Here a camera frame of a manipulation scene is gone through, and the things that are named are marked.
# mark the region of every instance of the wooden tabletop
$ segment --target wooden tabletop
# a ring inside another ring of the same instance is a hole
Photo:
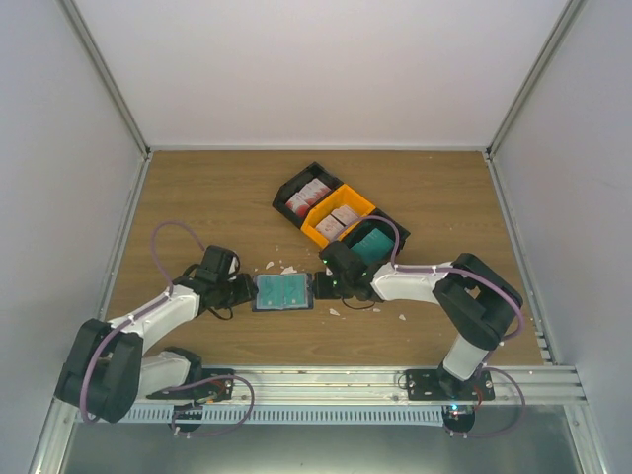
[[[316,272],[318,248],[272,208],[277,189],[313,161],[321,163],[410,232],[398,262],[438,264],[477,255],[524,294],[505,223],[480,153],[399,151],[158,152],[149,168],[108,317],[125,314],[165,287],[149,255],[161,221],[188,223],[206,244],[237,252],[242,271]],[[201,251],[177,227],[165,227],[158,253],[173,277]],[[274,265],[266,270],[266,265]],[[330,314],[334,309],[339,315]],[[495,364],[542,363],[528,309],[520,337],[499,348]],[[179,346],[222,364],[433,365],[456,330],[440,307],[392,301],[353,311],[339,301],[313,310],[254,313],[235,308],[231,321],[204,313],[152,351]]]

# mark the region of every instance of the grey floor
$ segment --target grey floor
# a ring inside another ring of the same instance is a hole
[[[515,408],[485,408],[476,431],[514,415]],[[563,410],[532,407],[518,430],[494,439],[455,439],[430,427],[251,425],[187,440],[166,425],[78,425],[64,472],[566,474],[578,466]]]

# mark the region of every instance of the wooden table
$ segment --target wooden table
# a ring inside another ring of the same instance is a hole
[[[159,222],[187,222],[206,244],[239,254],[244,272],[323,270],[318,248],[271,206],[278,187],[309,163],[329,172],[411,231],[398,261],[435,264],[476,254],[523,293],[505,223],[480,153],[399,151],[158,152],[149,168],[109,308],[113,318],[156,296],[165,282],[149,255]],[[180,228],[164,228],[158,252],[171,275],[198,262],[199,248]],[[266,270],[266,264],[274,266]],[[340,316],[330,314],[334,309]],[[527,327],[500,348],[495,364],[540,364]],[[253,313],[231,321],[208,313],[181,326],[153,351],[179,346],[222,364],[434,365],[456,330],[432,304],[393,301],[353,311],[316,301],[311,311]]]

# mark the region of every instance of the perforated metal strip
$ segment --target perforated metal strip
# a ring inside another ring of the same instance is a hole
[[[207,405],[201,420],[179,423],[232,424],[246,413],[246,406]],[[119,423],[170,423],[171,405],[136,404]],[[425,425],[442,426],[440,407],[255,407],[249,424],[256,425]]]

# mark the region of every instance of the teal mat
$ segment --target teal mat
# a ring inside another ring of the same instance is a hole
[[[352,246],[352,250],[367,264],[382,260],[393,250],[395,243],[378,229],[371,230],[366,237]]]
[[[253,302],[253,311],[283,311],[313,307],[311,275],[257,275],[255,284],[259,292]]]

